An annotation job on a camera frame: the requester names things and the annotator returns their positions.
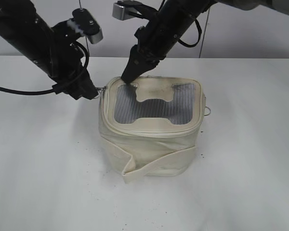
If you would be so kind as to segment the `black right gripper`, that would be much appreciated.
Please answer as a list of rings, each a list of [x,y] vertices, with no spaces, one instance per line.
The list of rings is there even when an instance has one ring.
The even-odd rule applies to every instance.
[[[137,44],[132,46],[128,63],[121,75],[124,82],[135,81],[145,72],[154,69],[166,57],[165,54],[159,54],[158,50],[154,50],[154,46],[150,47],[150,44],[146,43],[146,39],[150,39],[147,35],[149,32],[144,26],[138,28],[134,34]]]

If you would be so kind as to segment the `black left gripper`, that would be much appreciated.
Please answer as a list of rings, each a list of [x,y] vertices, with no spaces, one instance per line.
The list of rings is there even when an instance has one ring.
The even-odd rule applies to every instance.
[[[65,93],[75,100],[85,98],[92,100],[99,92],[92,83],[87,70],[89,53],[79,42],[50,43],[49,77],[55,82],[47,93]]]

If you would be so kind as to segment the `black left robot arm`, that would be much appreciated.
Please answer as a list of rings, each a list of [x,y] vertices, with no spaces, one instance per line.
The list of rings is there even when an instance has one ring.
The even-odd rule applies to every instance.
[[[20,91],[0,87],[1,92],[40,96],[65,93],[75,100],[96,98],[98,89],[87,70],[89,52],[78,39],[91,44],[103,39],[102,29],[85,8],[77,8],[68,20],[50,27],[29,0],[0,0],[0,36],[55,82],[49,90]]]

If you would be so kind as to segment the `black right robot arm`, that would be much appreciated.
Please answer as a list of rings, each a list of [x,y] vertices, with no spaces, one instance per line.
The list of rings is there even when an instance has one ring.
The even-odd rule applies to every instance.
[[[137,44],[131,48],[121,79],[130,84],[156,68],[197,17],[215,3],[215,0],[168,0],[157,11],[138,1],[119,0],[118,5],[135,9],[140,14],[134,16],[148,20],[146,26],[135,32]]]

